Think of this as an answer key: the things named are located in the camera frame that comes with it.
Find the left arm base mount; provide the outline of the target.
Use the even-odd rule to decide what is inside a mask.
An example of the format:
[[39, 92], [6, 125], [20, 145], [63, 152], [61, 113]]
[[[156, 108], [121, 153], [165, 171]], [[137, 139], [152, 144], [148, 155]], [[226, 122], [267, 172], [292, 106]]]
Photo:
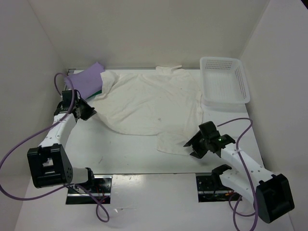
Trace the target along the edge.
[[[95, 175], [93, 186], [84, 186], [98, 201], [103, 205], [110, 204], [111, 201], [112, 176]], [[93, 205], [96, 202], [77, 186], [71, 186], [68, 189], [66, 205]]]

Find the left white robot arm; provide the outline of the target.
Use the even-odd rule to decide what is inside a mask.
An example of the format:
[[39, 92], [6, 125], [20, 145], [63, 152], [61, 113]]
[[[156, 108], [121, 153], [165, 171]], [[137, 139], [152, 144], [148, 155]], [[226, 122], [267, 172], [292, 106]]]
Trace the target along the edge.
[[65, 152], [68, 138], [77, 121], [86, 121], [95, 114], [95, 109], [81, 98], [78, 90], [62, 92], [62, 101], [54, 112], [52, 128], [38, 147], [27, 152], [36, 188], [78, 184], [87, 193], [95, 189], [96, 180], [92, 170], [89, 167], [73, 167]]

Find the green t shirt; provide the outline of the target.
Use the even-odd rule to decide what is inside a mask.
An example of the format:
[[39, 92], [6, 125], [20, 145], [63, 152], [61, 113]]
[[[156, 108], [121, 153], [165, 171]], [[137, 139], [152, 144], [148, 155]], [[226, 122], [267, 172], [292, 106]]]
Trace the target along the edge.
[[92, 94], [91, 96], [89, 96], [87, 99], [90, 99], [90, 98], [92, 98], [92, 97], [95, 97], [96, 95], [99, 95], [99, 94], [101, 94], [101, 93], [102, 93], [102, 91], [99, 90], [99, 91], [97, 91], [96, 93], [94, 93], [94, 94]]

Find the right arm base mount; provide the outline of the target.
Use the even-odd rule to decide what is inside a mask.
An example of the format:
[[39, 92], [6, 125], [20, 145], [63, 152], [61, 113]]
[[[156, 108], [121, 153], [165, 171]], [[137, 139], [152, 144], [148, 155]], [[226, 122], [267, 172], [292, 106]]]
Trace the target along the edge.
[[239, 198], [239, 195], [230, 188], [225, 186], [217, 188], [210, 173], [196, 174], [195, 178], [200, 203], [237, 201]]

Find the white cloth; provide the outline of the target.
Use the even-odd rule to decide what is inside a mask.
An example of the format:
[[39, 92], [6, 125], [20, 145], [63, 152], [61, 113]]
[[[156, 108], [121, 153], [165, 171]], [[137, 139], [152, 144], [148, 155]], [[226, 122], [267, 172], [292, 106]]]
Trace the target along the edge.
[[198, 81], [180, 67], [153, 74], [101, 73], [102, 92], [93, 106], [98, 118], [124, 135], [156, 136], [158, 151], [189, 155], [186, 142], [203, 120]]

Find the purple t shirt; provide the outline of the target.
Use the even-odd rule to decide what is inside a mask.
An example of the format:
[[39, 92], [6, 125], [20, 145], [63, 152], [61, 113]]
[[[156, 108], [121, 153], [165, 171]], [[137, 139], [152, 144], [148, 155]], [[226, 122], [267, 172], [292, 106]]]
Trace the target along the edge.
[[[104, 72], [104, 67], [96, 62], [88, 69], [77, 73], [69, 75], [68, 78], [73, 83], [74, 89], [78, 90], [83, 99], [87, 99], [92, 94], [99, 90], [102, 90], [103, 81], [101, 79], [101, 73]], [[70, 88], [70, 82], [68, 78], [64, 79], [64, 82]]]

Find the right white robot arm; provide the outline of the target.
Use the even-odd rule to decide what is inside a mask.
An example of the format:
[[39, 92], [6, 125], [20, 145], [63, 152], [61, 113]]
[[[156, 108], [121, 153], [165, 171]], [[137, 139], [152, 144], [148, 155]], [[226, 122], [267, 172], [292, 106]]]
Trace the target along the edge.
[[295, 207], [289, 181], [258, 164], [230, 135], [221, 135], [212, 121], [199, 125], [199, 131], [185, 144], [191, 156], [202, 159], [212, 152], [225, 161], [211, 172], [211, 184], [218, 190], [233, 190], [249, 201], [258, 217], [271, 223]]

